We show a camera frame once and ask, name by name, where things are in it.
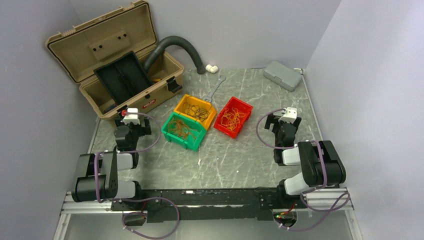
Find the red plastic bin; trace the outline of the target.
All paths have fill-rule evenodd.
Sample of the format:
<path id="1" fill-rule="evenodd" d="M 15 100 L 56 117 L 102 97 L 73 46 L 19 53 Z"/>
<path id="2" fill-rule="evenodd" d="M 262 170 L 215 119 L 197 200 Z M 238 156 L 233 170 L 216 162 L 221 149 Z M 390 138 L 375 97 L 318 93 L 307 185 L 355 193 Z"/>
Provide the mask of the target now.
<path id="1" fill-rule="evenodd" d="M 218 114 L 213 127 L 236 139 L 245 122 L 250 118 L 253 106 L 232 96 Z"/>

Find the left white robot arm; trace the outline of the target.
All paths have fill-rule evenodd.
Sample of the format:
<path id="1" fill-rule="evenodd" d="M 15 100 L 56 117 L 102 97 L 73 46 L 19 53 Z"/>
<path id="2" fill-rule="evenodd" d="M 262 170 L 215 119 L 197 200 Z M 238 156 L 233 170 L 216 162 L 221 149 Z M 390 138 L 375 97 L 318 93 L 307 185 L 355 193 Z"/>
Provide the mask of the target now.
<path id="1" fill-rule="evenodd" d="M 118 179 L 118 172 L 135 169 L 139 163 L 139 153 L 135 152 L 139 137 L 151 135 L 150 121 L 143 118 L 142 124 L 121 124 L 115 131 L 115 143 L 111 153 L 103 153 L 97 158 L 95 171 L 94 153 L 81 154 L 71 190 L 75 202 L 96 201 L 96 185 L 99 189 L 99 199 L 124 199 L 124 204 L 131 210 L 139 209 L 144 203 L 144 196 L 137 181 L 123 181 Z"/>

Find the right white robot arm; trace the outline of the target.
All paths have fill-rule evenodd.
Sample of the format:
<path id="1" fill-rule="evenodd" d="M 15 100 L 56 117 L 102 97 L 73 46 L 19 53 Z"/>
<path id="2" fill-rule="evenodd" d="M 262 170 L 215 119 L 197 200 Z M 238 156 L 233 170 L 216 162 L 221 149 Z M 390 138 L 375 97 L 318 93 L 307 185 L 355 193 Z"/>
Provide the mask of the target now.
<path id="1" fill-rule="evenodd" d="M 346 169 L 330 140 L 295 143 L 302 119 L 288 111 L 282 116 L 266 115 L 264 128 L 274 134 L 273 159 L 279 166 L 299 166 L 300 173 L 283 179 L 277 186 L 276 203 L 289 207 L 295 196 L 346 181 Z"/>

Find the green plastic bin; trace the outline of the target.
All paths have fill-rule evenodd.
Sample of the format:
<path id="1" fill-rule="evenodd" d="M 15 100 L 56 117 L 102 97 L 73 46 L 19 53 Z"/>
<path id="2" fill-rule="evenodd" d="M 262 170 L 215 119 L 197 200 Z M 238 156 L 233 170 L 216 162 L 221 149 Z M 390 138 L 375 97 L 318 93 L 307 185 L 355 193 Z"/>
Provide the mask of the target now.
<path id="1" fill-rule="evenodd" d="M 207 130 L 197 121 L 173 112 L 161 128 L 165 139 L 186 150 L 198 151 Z"/>

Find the black toolbox tray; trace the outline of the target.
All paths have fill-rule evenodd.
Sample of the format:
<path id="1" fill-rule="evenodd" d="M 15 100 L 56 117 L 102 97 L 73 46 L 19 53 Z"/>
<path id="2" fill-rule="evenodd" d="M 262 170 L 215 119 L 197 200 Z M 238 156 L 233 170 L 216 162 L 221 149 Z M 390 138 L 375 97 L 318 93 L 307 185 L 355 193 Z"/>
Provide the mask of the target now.
<path id="1" fill-rule="evenodd" d="M 153 85 L 134 51 L 96 68 L 93 72 L 117 105 Z"/>

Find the grey plastic case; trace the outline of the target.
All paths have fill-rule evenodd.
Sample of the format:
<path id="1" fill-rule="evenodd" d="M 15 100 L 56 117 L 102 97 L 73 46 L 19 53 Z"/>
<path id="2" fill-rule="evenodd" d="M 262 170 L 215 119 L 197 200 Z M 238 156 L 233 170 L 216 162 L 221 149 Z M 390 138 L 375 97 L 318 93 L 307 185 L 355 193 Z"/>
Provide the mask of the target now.
<path id="1" fill-rule="evenodd" d="M 272 61 L 263 69 L 263 76 L 290 92 L 302 81 L 302 75 L 298 71 L 277 61 Z"/>

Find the yellow plastic bin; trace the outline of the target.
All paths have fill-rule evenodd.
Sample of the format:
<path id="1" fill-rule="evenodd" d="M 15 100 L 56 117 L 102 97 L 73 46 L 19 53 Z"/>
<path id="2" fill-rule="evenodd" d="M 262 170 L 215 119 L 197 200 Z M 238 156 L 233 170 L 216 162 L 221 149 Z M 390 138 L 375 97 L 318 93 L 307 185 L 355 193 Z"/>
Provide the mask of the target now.
<path id="1" fill-rule="evenodd" d="M 217 115 L 216 108 L 210 102 L 189 94 L 183 95 L 174 112 L 199 122 L 206 130 L 209 130 Z"/>

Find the silver open-end wrench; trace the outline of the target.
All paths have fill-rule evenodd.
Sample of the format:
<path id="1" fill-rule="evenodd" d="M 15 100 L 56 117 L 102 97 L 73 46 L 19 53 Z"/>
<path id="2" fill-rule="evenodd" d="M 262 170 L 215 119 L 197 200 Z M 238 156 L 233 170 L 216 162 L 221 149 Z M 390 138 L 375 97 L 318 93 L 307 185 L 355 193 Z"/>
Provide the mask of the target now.
<path id="1" fill-rule="evenodd" d="M 216 83 L 216 85 L 210 90 L 209 94 L 206 95 L 202 100 L 205 101 L 205 102 L 211 103 L 214 93 L 217 91 L 217 89 L 219 88 L 221 83 L 223 83 L 226 79 L 227 78 L 226 78 L 225 75 L 220 74 L 218 76 L 218 82 Z"/>

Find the white pipe fitting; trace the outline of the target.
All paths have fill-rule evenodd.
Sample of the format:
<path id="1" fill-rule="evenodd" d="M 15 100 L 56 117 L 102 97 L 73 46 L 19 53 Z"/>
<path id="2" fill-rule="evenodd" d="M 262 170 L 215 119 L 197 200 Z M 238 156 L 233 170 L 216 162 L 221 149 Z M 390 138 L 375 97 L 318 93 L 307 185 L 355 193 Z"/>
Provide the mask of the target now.
<path id="1" fill-rule="evenodd" d="M 206 65 L 205 70 L 209 73 L 215 74 L 218 72 L 219 68 L 216 65 Z"/>

